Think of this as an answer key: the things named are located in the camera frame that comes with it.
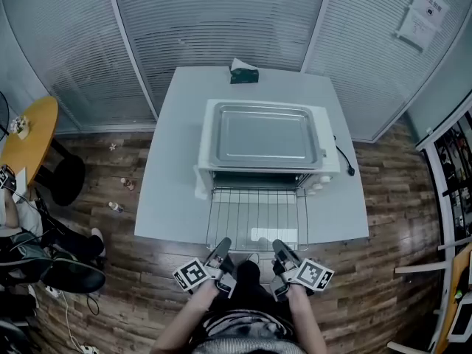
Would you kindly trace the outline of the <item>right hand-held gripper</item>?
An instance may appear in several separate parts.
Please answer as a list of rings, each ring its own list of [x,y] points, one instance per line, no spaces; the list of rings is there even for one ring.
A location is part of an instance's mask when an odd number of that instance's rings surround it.
[[[272,242],[275,253],[274,278],[271,294],[276,301],[285,301],[292,285],[301,285],[308,296],[323,292],[334,275],[334,271],[305,258],[296,265],[296,254],[280,239]]]

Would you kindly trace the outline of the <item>wire oven rack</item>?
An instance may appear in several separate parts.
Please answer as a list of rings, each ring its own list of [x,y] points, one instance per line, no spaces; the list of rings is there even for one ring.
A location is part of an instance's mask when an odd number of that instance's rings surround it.
[[[225,238],[230,251],[271,251],[281,240],[295,251],[308,248],[308,208],[303,189],[215,188],[209,210],[206,247]]]

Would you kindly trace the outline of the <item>silver metal baking tray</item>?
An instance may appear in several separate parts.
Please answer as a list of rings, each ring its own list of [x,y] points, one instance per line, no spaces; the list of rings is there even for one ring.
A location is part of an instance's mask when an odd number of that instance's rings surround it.
[[[323,157],[308,109],[255,102],[216,104],[209,154],[218,167],[302,170]]]

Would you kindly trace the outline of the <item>person's left forearm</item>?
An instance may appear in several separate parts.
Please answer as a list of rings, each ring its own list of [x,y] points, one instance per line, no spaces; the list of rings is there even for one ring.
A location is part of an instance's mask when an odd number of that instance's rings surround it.
[[[214,280],[201,283],[198,290],[157,338],[149,354],[181,353],[189,344],[194,330],[217,295],[218,289]]]

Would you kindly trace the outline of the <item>white toaster oven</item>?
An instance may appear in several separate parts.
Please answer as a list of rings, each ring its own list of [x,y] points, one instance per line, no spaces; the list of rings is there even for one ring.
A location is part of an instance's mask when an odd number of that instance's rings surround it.
[[[302,169],[272,169],[272,168],[240,168],[218,167],[210,161],[210,146],[212,135],[212,121],[214,107],[220,102],[236,103],[275,103],[290,107],[308,109],[314,116],[316,132],[322,150],[322,166],[315,170]],[[335,138],[328,119],[327,110],[323,107],[309,105],[295,105],[254,100],[222,100],[211,99],[206,104],[204,123],[201,132],[198,161],[194,167],[196,175],[195,196],[206,199],[211,204],[212,191],[215,188],[274,188],[274,189],[303,189],[306,193],[308,208],[308,190],[314,184],[322,184],[321,176],[332,178],[340,171],[339,155],[336,149]]]

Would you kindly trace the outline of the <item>person's black trousers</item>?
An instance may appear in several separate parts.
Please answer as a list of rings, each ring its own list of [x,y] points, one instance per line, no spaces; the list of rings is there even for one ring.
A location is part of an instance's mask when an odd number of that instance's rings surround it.
[[[260,269],[250,260],[243,261],[236,268],[237,284],[230,299],[217,297],[209,311],[223,313],[228,310],[254,310],[292,323],[288,301],[276,302],[273,296],[260,284]]]

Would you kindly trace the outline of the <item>person's grey patterned top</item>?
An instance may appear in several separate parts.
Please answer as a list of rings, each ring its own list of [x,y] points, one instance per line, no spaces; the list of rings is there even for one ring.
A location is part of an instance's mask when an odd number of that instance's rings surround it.
[[[306,354],[286,319],[247,309],[209,312],[189,342],[190,354]]]

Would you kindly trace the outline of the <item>black office chair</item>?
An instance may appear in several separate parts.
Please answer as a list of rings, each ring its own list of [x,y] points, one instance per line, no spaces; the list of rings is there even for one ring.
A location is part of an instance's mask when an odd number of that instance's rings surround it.
[[[105,273],[90,261],[64,251],[47,251],[29,232],[0,237],[0,285],[34,284],[89,294],[105,284]]]

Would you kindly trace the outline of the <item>white display shelf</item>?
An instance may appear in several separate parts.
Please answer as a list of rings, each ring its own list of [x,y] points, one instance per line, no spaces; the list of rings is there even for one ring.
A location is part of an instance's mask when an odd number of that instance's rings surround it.
[[[472,94],[417,146],[434,182],[441,239],[438,249],[458,254],[472,243]]]

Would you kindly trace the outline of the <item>white framed monitor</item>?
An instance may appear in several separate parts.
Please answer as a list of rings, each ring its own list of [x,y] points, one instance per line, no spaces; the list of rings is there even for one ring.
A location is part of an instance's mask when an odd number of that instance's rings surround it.
[[[472,335],[472,297],[464,297],[457,308],[448,339],[453,342],[466,342]]]

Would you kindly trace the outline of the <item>round wooden table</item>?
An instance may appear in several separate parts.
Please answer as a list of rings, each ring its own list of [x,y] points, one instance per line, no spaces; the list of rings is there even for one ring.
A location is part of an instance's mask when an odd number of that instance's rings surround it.
[[[23,116],[29,120],[29,135],[21,140],[15,133],[9,133],[0,153],[0,165],[6,164],[15,175],[25,167],[27,187],[41,184],[51,192],[57,205],[70,205],[80,194],[86,168],[79,156],[70,153],[54,138],[57,100],[52,96],[42,97],[29,106]],[[49,149],[62,157],[54,170],[43,166]]]

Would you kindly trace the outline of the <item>black floor fan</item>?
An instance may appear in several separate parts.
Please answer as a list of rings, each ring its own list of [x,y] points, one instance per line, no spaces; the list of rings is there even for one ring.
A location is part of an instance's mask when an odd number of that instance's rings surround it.
[[[0,91],[0,141],[9,135],[8,125],[10,122],[10,107],[6,97]]]

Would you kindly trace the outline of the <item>white printed notice sheet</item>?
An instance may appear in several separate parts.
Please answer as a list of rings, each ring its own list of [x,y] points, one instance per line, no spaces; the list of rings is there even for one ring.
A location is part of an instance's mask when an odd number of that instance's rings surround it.
[[[426,50],[433,41],[436,32],[437,28],[427,18],[424,18],[416,10],[409,9],[395,35],[421,50]]]

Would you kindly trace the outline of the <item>white notice sheet with icon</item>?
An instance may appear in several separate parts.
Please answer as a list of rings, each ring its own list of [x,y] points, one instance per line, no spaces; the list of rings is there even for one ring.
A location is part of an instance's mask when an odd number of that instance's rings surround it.
[[[436,28],[439,28],[449,11],[444,0],[413,0],[411,8],[427,19]]]

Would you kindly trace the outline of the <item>light wooden frame stand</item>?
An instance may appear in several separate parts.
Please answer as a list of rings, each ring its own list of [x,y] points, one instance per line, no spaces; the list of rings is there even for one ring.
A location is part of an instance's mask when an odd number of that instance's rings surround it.
[[[422,273],[428,271],[444,270],[443,297],[441,308],[438,312],[438,321],[436,329],[431,338],[427,351],[417,350],[407,347],[393,341],[389,341],[387,348],[393,350],[395,354],[443,354],[445,349],[451,343],[449,333],[453,330],[453,324],[459,311],[460,304],[456,301],[455,295],[458,290],[459,281],[466,268],[470,265],[470,255],[472,254],[472,243],[469,243],[452,260],[446,260],[438,263],[429,263],[422,265],[411,265],[397,267],[396,274]]]

